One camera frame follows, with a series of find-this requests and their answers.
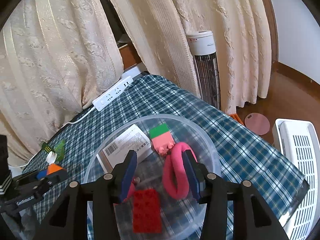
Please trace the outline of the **white small bowl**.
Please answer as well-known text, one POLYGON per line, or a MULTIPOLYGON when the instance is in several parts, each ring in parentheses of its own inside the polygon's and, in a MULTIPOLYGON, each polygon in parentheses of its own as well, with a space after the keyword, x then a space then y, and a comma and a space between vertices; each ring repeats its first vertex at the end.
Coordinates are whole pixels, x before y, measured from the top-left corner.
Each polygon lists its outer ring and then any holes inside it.
POLYGON ((51 164, 55 163, 56 159, 57 159, 57 154, 53 151, 50 151, 46 157, 46 162, 49 165, 51 165, 51 164))

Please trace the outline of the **orange toy block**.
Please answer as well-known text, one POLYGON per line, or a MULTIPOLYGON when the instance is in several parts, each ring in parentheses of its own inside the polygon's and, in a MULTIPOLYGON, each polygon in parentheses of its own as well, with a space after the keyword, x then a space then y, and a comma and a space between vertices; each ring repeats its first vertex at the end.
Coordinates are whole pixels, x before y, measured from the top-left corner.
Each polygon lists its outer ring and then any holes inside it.
POLYGON ((56 164, 50 164, 48 167, 47 167, 47 175, 48 176, 58 176, 58 175, 66 175, 67 174, 67 171, 59 166, 59 165, 56 165, 56 164))

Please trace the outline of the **pink hair band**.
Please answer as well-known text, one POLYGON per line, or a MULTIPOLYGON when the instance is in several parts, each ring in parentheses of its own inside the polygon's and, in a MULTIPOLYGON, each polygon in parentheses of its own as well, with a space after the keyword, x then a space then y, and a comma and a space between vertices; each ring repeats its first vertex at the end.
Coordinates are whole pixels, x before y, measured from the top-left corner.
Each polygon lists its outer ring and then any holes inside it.
POLYGON ((162 183, 171 198, 184 199, 189 192, 189 182, 183 166, 182 153, 190 150, 193 158, 197 161, 192 148, 185 142, 176 143, 170 153, 158 153, 165 159, 163 167, 162 183))

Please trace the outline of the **green and pink block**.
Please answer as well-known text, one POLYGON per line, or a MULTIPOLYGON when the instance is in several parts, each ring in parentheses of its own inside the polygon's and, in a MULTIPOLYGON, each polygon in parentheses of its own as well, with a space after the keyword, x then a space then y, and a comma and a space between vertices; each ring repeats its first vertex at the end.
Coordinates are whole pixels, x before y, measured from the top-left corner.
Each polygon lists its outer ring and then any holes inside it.
POLYGON ((175 141, 166 123, 150 129, 149 135, 153 149, 161 157, 165 157, 175 145, 175 141))

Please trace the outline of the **white plastic basket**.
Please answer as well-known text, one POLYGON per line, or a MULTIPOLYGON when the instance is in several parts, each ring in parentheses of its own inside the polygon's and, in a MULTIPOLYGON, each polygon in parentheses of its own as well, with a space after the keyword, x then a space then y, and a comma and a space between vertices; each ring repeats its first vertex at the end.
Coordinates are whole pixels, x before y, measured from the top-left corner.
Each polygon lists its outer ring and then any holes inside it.
POLYGON ((312 122, 277 119, 274 147, 301 176, 292 202, 280 218, 289 239, 307 239, 319 220, 319 138, 312 122))

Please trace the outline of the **white power strip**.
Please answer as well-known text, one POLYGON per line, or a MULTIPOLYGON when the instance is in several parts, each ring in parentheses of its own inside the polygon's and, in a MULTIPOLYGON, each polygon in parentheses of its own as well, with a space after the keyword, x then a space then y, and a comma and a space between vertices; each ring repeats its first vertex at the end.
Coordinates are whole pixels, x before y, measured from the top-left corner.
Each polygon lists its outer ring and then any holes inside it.
POLYGON ((97 111, 102 111, 107 105, 109 105, 113 100, 120 96, 123 91, 133 83, 133 78, 128 76, 124 79, 119 80, 115 85, 109 88, 107 91, 103 92, 99 97, 92 101, 93 106, 97 111))

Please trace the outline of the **pink round scale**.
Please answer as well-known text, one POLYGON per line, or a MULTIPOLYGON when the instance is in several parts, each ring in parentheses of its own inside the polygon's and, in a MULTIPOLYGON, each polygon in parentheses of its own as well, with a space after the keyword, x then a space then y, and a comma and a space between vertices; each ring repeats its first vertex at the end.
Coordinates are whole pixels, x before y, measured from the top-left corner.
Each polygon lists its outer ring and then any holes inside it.
POLYGON ((250 113, 245 117, 245 126, 257 135, 265 135, 270 130, 270 122, 260 113, 250 113))

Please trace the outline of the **dark green box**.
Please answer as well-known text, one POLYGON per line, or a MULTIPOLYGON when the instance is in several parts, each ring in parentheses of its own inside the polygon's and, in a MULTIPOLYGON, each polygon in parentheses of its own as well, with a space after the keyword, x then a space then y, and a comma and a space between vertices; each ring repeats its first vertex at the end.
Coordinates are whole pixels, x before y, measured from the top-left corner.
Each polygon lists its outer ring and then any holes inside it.
POLYGON ((64 156, 65 156, 65 144, 66 144, 66 141, 61 140, 58 142, 57 145, 55 145, 54 147, 51 147, 51 146, 49 146, 48 143, 43 142, 41 145, 41 149, 44 150, 44 152, 46 152, 47 154, 50 151, 55 152, 57 154, 57 159, 56 159, 55 163, 59 163, 64 159, 64 156))

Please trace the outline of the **clear plastic bowl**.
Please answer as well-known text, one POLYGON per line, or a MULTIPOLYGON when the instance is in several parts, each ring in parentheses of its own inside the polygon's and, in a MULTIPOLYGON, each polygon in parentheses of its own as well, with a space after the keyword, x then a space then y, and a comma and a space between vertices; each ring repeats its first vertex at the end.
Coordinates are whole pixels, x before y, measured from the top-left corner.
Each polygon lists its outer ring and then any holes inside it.
MULTIPOLYGON (((97 156, 108 142, 133 124, 136 124, 150 139, 149 130, 163 123, 167 124, 174 141, 187 143, 195 153, 198 162, 203 163, 209 172, 221 174, 219 155, 204 129, 195 122, 180 116, 158 114, 135 119, 110 134, 90 160, 84 183, 96 181, 106 174, 97 156)), ((135 177, 138 178, 138 183, 136 189, 154 189, 158 192, 161 202, 162 232, 134 233, 132 227, 133 200, 129 199, 114 208, 121 239, 199 239, 206 206, 197 204, 191 194, 182 200, 175 200, 168 195, 162 183, 164 158, 157 154, 152 145, 151 148, 153 152, 137 164, 135 177)))

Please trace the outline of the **white medicine box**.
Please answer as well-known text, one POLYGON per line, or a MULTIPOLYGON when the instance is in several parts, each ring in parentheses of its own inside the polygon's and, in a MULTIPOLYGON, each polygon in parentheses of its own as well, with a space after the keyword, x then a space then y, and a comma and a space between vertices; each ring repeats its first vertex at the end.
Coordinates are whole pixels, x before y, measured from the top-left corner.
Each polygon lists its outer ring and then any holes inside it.
POLYGON ((111 172, 118 163, 124 161, 130 150, 137 153, 138 163, 153 152, 150 139, 136 124, 108 142, 98 153, 97 159, 105 173, 111 172))

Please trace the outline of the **wooden baseboard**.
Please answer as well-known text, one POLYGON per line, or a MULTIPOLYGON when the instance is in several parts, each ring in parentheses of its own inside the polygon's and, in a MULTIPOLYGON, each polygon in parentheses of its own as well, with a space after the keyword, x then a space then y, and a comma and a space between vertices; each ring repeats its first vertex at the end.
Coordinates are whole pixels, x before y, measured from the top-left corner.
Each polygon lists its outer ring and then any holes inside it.
POLYGON ((277 71, 319 86, 319 25, 302 0, 263 0, 277 71))

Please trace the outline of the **cream curtain panel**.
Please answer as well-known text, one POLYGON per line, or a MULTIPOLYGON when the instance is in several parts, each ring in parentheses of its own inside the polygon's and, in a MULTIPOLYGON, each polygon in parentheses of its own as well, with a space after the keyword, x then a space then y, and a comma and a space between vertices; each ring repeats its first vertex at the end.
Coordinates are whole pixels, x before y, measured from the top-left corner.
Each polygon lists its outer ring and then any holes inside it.
POLYGON ((216 53, 221 109, 265 98, 272 45, 263 0, 110 0, 152 74, 202 94, 195 48, 216 53))
POLYGON ((100 0, 22 0, 1 30, 1 133, 21 166, 123 73, 100 0))

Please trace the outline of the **white tower heater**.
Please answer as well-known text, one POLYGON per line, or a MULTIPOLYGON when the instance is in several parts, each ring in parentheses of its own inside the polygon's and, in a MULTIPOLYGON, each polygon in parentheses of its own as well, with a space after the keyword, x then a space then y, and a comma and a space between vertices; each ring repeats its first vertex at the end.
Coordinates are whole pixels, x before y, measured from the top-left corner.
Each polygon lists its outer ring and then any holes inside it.
POLYGON ((220 109, 220 79, 213 32, 203 30, 189 33, 187 41, 194 60, 201 99, 220 109))

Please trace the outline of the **cream curtain left panel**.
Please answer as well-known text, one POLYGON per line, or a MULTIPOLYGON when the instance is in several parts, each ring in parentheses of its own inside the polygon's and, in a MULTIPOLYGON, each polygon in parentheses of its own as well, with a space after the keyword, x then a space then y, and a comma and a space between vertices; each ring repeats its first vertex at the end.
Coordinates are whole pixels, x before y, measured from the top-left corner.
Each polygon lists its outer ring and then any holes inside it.
POLYGON ((100 0, 22 0, 1 30, 1 133, 21 166, 123 73, 100 0))

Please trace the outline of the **red toy brick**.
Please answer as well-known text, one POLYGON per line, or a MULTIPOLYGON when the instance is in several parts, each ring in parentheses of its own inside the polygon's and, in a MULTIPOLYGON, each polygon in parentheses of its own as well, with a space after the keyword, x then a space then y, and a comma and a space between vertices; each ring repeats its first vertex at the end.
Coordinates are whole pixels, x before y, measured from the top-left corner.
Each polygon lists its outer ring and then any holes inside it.
POLYGON ((133 194, 133 232, 161 233, 161 203, 154 189, 138 190, 133 194))

